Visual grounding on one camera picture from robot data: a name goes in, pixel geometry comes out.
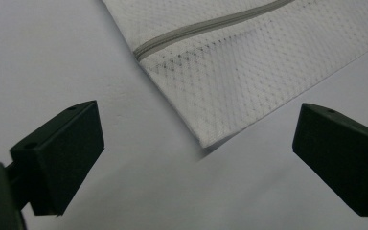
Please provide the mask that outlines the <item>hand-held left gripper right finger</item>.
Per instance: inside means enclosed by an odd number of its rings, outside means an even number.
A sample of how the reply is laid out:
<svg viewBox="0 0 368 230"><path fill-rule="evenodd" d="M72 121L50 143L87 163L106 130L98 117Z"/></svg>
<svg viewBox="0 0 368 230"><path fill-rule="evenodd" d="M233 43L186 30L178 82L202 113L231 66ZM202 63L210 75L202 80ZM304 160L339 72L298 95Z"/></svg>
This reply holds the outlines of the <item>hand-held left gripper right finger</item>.
<svg viewBox="0 0 368 230"><path fill-rule="evenodd" d="M367 126L304 103L292 149L354 212L368 217Z"/></svg>

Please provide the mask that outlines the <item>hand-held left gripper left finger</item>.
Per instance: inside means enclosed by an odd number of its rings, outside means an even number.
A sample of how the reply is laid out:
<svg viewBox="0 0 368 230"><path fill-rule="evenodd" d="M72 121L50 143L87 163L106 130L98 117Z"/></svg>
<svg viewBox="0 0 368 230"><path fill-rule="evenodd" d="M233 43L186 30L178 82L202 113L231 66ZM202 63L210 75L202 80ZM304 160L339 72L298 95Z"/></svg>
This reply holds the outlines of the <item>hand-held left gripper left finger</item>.
<svg viewBox="0 0 368 230"><path fill-rule="evenodd" d="M104 150L95 101L73 105L10 149L15 204L37 216L62 215Z"/></svg>

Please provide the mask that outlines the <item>white cloth sheet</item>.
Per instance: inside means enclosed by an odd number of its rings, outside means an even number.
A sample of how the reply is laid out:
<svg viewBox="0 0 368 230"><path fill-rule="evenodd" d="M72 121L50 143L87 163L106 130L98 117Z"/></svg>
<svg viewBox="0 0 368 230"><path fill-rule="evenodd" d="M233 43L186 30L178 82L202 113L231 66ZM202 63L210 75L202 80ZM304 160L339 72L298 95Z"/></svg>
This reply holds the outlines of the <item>white cloth sheet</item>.
<svg viewBox="0 0 368 230"><path fill-rule="evenodd" d="M368 52L368 0L103 0L204 148Z"/></svg>

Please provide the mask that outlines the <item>light grey table mat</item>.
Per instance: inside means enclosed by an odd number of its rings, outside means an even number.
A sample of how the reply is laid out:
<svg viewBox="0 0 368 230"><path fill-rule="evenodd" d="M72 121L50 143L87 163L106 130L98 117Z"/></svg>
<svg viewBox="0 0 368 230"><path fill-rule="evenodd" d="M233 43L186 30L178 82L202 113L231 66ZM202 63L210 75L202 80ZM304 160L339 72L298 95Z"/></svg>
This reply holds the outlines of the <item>light grey table mat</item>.
<svg viewBox="0 0 368 230"><path fill-rule="evenodd" d="M368 126L368 53L214 149L141 70L101 0L0 0L0 162L96 101L105 149L61 216L28 230L368 230L292 149L304 103Z"/></svg>

